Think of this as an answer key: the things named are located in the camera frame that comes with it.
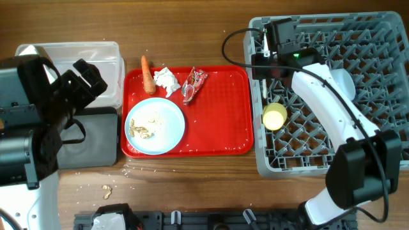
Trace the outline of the yellow cup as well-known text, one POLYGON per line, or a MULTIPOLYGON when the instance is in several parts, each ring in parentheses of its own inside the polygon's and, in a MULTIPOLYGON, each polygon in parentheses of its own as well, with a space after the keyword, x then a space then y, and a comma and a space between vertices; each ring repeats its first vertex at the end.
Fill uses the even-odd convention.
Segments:
POLYGON ((280 103, 270 103, 263 108, 262 123, 271 131, 279 130, 288 117, 285 106, 280 103))

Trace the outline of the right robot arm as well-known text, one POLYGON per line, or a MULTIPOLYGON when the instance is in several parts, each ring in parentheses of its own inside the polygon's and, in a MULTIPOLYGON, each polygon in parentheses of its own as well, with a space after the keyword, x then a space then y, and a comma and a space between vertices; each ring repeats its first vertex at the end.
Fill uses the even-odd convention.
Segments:
POLYGON ((274 64, 258 65, 288 86, 312 110, 333 145, 334 159, 325 176, 326 187, 297 210, 299 229, 319 229, 361 210, 364 203, 383 199, 385 222, 389 195, 397 190, 402 142, 393 130, 381 131, 342 92, 325 58, 313 47, 302 48, 290 18, 266 24, 260 35, 263 54, 274 64))

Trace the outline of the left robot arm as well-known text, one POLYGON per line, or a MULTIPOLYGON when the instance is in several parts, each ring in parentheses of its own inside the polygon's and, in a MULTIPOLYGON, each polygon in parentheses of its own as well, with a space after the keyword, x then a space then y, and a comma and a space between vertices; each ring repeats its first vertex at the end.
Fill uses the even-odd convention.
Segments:
POLYGON ((107 89, 99 69, 79 59, 59 73, 46 53, 1 61, 1 219, 12 229, 61 229, 58 151, 61 132, 107 89))

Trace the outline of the white plastic spoon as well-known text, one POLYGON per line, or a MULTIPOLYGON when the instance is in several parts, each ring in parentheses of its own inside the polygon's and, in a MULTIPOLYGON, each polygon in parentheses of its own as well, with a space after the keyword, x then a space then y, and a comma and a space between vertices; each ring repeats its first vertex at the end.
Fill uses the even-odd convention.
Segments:
POLYGON ((262 83, 262 96, 263 96, 263 98, 264 99, 266 99, 267 98, 267 85, 266 85, 266 79, 263 79, 262 81, 261 81, 261 83, 262 83))

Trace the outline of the light blue small bowl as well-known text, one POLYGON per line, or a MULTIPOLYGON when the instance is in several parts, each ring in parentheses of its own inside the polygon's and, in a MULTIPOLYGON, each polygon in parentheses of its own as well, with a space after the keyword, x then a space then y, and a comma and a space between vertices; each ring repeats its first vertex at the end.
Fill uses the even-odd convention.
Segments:
POLYGON ((349 100, 353 101, 356 89, 351 75, 344 68, 331 70, 330 73, 341 91, 349 100))

